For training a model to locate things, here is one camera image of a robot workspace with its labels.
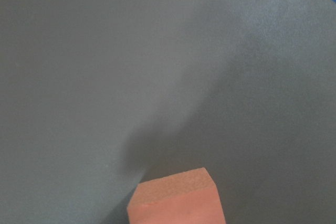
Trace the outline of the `orange foam block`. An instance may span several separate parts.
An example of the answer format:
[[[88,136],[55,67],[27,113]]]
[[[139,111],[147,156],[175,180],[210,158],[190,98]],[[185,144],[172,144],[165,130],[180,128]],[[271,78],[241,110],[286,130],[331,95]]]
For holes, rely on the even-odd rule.
[[[205,168],[137,185],[127,206],[129,223],[225,223],[216,184]]]

